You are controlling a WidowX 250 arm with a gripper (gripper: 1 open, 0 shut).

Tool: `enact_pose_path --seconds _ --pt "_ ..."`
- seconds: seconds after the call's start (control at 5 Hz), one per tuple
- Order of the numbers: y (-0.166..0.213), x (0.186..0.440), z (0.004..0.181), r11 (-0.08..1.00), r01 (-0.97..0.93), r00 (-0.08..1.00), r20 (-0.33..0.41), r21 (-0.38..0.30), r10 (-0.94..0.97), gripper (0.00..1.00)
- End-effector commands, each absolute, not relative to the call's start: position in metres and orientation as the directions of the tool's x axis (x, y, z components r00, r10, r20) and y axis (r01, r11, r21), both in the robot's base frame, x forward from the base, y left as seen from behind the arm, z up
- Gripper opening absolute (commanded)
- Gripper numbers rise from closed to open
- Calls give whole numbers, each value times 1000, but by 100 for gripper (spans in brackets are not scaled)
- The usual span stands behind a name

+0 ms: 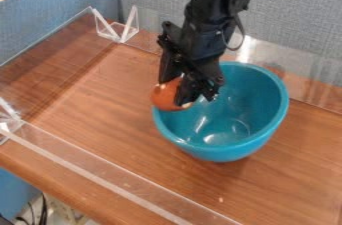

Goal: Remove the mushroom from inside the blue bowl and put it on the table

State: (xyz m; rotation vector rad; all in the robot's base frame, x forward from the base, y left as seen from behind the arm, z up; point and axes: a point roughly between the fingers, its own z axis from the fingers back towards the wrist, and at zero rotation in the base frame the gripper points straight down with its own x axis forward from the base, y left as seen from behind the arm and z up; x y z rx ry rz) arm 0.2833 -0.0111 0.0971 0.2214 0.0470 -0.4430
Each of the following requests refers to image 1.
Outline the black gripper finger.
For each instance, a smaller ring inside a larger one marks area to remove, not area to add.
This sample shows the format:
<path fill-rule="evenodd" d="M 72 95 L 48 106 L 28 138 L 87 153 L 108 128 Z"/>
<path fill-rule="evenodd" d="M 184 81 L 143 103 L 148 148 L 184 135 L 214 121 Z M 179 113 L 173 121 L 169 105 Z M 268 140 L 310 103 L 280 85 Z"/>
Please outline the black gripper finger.
<path fill-rule="evenodd" d="M 176 88 L 175 104 L 183 106 L 192 103 L 200 95 L 200 81 L 193 74 L 185 74 Z"/>
<path fill-rule="evenodd" d="M 160 84 L 167 83 L 179 77 L 180 73 L 181 71 L 173 60 L 173 53 L 169 50 L 164 50 L 160 58 L 157 82 Z"/>

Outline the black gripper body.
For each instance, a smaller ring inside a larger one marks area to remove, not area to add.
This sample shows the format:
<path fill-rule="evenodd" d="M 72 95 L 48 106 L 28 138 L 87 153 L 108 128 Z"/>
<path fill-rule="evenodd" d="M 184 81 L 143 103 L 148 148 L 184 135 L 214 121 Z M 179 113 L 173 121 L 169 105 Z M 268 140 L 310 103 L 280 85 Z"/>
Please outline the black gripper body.
<path fill-rule="evenodd" d="M 224 85 L 219 65 L 224 47 L 219 43 L 216 32 L 203 32 L 188 22 L 179 27 L 172 22 L 164 21 L 157 44 L 163 51 L 169 50 L 173 53 L 173 60 L 181 71 L 179 77 L 193 74 L 200 81 L 199 96 L 212 101 L 219 88 Z"/>

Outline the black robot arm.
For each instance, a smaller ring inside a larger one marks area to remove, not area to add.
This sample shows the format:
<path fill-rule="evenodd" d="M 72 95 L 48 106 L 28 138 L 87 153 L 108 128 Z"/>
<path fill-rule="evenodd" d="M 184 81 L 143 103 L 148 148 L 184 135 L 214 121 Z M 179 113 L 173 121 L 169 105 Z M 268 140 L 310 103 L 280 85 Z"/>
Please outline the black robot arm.
<path fill-rule="evenodd" d="M 189 0 L 184 22 L 161 23 L 157 44 L 163 53 L 157 84 L 152 90 L 153 105 L 167 111 L 188 108 L 197 98 L 212 100 L 224 85 L 219 58 L 236 50 L 228 42 L 243 29 L 239 13 L 250 0 Z"/>

